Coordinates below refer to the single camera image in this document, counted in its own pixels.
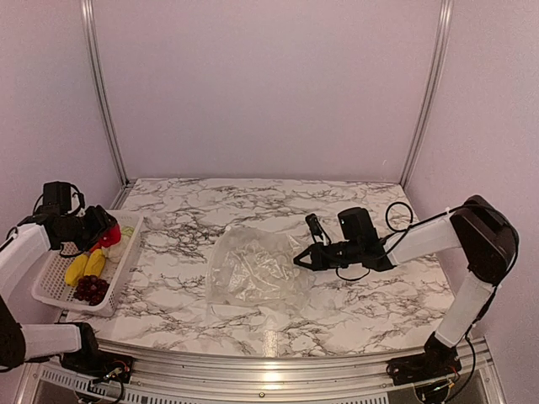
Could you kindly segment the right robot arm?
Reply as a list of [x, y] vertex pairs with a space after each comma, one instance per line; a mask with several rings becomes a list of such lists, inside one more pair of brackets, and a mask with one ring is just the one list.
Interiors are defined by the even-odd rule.
[[341, 242], [331, 242], [318, 217], [307, 216], [313, 243], [294, 257], [296, 266], [313, 272], [359, 264], [386, 272], [417, 258], [446, 250], [460, 250], [467, 275], [440, 325], [418, 357], [417, 369], [434, 377], [456, 355], [456, 346], [488, 311], [498, 288], [518, 258], [520, 236], [510, 221], [479, 195], [420, 222], [409, 222], [380, 237], [370, 213], [361, 207], [338, 214]]

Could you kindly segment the yellow fake lemon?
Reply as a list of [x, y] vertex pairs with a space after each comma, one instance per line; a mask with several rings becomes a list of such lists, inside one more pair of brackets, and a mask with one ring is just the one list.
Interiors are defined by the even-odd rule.
[[97, 249], [88, 258], [87, 265], [84, 269], [85, 276], [100, 277], [106, 264], [106, 257], [103, 250]]

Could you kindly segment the orange fake tomato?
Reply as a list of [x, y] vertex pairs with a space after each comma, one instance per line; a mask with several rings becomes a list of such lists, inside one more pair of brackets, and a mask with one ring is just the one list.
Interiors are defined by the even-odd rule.
[[90, 253], [93, 253], [95, 250], [102, 248], [102, 245], [100, 242], [97, 242], [91, 249], [89, 250]]

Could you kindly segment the clear zip top bag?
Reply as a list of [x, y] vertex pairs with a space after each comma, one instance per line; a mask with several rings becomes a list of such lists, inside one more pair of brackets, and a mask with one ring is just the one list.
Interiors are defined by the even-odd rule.
[[310, 299], [314, 275], [293, 258], [307, 244], [285, 233], [228, 227], [208, 262], [205, 297], [211, 304], [300, 312]]

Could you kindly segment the red fake bell pepper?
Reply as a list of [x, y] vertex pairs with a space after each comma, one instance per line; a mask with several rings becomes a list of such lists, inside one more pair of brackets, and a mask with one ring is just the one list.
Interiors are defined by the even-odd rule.
[[109, 229], [99, 240], [101, 247], [111, 247], [121, 241], [121, 229], [119, 225], [115, 225]]

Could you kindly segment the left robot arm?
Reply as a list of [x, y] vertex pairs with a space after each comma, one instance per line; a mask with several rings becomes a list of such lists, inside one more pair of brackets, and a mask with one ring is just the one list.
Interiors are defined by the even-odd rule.
[[70, 242], [80, 253], [111, 231], [118, 221], [100, 205], [85, 204], [72, 183], [45, 183], [32, 214], [8, 231], [1, 245], [1, 371], [60, 355], [64, 364], [80, 366], [90, 375], [106, 367], [93, 329], [87, 323], [21, 324], [7, 302], [15, 287], [46, 253]]

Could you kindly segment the white fake cauliflower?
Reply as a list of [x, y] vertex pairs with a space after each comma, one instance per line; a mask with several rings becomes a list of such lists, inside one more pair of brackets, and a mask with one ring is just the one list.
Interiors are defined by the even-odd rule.
[[119, 263], [125, 250], [134, 234], [134, 228], [131, 226], [122, 226], [120, 228], [120, 239], [116, 244], [109, 247], [101, 247], [104, 256], [112, 263]]

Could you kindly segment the yellow fake banana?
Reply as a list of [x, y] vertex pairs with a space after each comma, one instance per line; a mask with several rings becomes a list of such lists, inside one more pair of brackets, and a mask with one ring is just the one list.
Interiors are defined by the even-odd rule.
[[88, 255], [81, 254], [77, 256], [68, 266], [64, 281], [71, 287], [76, 287], [78, 281], [84, 276], [85, 268], [88, 263]]

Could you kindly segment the purple fake grape bunch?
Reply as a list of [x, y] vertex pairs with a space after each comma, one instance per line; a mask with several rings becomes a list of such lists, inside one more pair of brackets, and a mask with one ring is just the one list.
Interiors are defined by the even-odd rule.
[[75, 288], [73, 297], [85, 301], [90, 306], [96, 306], [104, 300], [109, 289], [109, 283], [96, 275], [83, 276]]

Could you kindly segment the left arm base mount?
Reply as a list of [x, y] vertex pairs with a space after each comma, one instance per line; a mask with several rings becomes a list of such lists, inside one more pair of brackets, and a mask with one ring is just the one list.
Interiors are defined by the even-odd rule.
[[129, 355], [101, 350], [97, 353], [65, 353], [61, 357], [61, 366], [64, 369], [92, 376], [94, 379], [104, 380], [113, 370], [120, 369], [115, 379], [122, 383], [130, 381], [133, 364], [134, 358]]

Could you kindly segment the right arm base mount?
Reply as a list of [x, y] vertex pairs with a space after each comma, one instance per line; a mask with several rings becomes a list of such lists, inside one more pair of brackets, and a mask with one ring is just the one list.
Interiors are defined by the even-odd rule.
[[426, 353], [419, 353], [390, 359], [386, 367], [394, 385], [431, 380], [459, 373], [461, 370], [462, 364], [456, 354], [451, 354], [448, 359], [437, 359]]

